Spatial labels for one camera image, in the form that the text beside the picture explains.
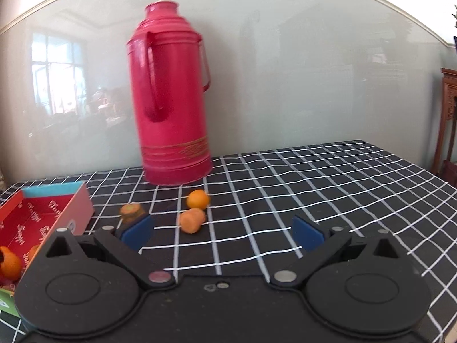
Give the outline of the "orange with brown top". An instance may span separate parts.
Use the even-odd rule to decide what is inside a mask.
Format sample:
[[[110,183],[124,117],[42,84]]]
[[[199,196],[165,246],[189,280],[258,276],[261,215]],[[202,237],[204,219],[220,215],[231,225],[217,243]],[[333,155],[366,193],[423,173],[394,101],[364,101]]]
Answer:
[[[142,205],[139,203],[128,203],[124,204],[119,209],[119,215],[121,218],[122,224],[127,224],[135,221],[137,218],[145,214],[145,210]]]

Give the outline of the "black white grid tablecloth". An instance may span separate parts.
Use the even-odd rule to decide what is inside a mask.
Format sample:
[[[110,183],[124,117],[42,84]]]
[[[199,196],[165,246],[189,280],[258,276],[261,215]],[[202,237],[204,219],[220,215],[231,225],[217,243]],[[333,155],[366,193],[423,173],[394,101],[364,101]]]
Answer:
[[[148,184],[140,168],[15,184],[84,181],[82,236],[50,234],[15,293],[3,342],[443,342],[456,323],[456,189],[363,141],[220,156],[192,184]],[[180,230],[204,190],[200,230]],[[139,254],[176,284],[145,288],[93,234],[139,203],[154,231]],[[295,215],[352,234],[298,288],[270,276],[304,255]]]

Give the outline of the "green potted plant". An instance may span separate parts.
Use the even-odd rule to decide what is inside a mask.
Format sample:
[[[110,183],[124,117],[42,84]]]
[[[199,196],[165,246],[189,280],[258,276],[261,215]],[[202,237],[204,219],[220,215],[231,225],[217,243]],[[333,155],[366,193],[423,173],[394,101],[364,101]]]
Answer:
[[[454,17],[454,19],[456,21],[455,28],[457,28],[457,5],[455,5],[455,8],[456,8],[456,12],[454,14],[452,14],[452,16]]]

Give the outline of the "round orange fruit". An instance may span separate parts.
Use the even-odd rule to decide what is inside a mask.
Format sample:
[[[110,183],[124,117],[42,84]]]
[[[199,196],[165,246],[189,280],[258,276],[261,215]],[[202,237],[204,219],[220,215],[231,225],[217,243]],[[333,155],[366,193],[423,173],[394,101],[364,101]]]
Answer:
[[[210,196],[204,190],[193,190],[186,199],[188,208],[205,210],[210,204]]]

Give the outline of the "carved wooden plant stand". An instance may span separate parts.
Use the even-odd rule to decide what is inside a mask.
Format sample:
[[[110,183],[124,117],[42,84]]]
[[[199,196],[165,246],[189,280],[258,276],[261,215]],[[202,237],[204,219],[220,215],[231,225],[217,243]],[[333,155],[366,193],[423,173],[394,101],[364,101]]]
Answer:
[[[432,173],[456,187],[456,163],[451,161],[456,141],[456,70],[442,68],[442,103],[438,130],[438,140],[432,162]],[[443,145],[447,124],[451,122],[451,136],[447,155],[442,160]]]

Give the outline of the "red cardboard box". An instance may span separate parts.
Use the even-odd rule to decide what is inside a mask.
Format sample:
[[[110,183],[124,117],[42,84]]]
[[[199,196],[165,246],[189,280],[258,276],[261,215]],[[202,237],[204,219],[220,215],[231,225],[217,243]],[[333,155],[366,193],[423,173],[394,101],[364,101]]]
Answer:
[[[1,199],[1,246],[14,252],[23,264],[17,281],[7,280],[1,274],[1,311],[19,315],[14,292],[31,263],[28,251],[34,245],[41,247],[58,228],[67,228],[76,236],[83,234],[93,214],[84,181],[20,188]]]

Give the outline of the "cut orange fruit piece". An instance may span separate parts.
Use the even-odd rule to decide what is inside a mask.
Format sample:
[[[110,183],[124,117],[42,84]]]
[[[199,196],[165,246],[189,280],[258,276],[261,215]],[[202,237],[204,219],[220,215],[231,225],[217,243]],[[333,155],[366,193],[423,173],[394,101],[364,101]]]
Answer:
[[[179,215],[180,230],[187,234],[198,232],[205,221],[206,214],[200,208],[191,208]]]

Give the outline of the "red thermos flask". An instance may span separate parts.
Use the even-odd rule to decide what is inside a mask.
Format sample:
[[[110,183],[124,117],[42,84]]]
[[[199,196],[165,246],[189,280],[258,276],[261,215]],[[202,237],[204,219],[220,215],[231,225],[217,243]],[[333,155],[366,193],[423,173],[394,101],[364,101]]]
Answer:
[[[204,100],[211,76],[201,34],[176,2],[154,2],[127,54],[146,179],[167,186],[200,180],[212,168]]]

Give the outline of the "orange inside box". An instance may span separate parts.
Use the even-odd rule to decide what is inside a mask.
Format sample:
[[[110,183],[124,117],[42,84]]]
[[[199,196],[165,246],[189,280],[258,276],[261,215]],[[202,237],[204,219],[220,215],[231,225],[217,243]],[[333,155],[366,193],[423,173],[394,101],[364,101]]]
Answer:
[[[23,264],[20,257],[7,247],[1,246],[1,274],[7,280],[17,281],[22,274]]]
[[[28,260],[30,262],[33,261],[33,258],[35,257],[37,251],[39,250],[40,245],[34,245],[29,251],[28,251]]]

